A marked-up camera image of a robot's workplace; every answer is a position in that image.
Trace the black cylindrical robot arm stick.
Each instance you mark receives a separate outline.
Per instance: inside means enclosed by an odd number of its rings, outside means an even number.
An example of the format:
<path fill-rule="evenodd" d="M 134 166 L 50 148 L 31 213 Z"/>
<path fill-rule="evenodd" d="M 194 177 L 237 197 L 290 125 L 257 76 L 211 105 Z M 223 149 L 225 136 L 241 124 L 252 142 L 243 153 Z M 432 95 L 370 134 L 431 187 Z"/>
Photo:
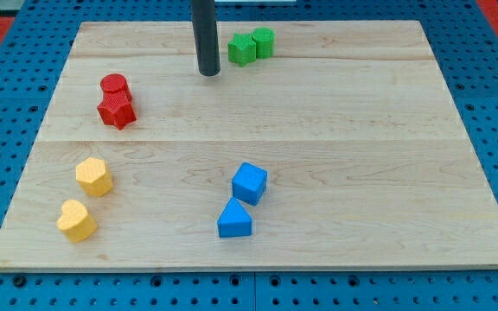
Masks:
<path fill-rule="evenodd" d="M 220 72 L 220 50 L 214 0 L 191 0 L 198 69 L 203 76 Z"/>

